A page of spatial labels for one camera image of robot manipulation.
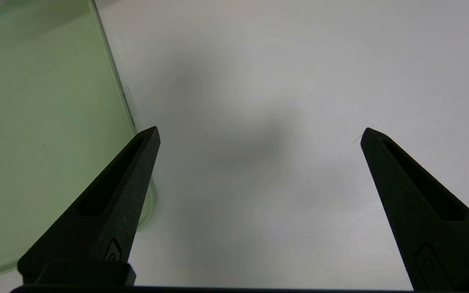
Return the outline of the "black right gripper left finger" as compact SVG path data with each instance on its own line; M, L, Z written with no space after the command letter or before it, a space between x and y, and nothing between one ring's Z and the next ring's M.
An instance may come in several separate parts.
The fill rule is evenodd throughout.
M24 285L133 285L129 265L160 147L135 135L18 261Z

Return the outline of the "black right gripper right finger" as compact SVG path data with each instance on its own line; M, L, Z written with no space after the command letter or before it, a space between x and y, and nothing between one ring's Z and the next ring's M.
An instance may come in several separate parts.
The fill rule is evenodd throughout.
M385 134L360 145L413 289L469 292L469 208Z

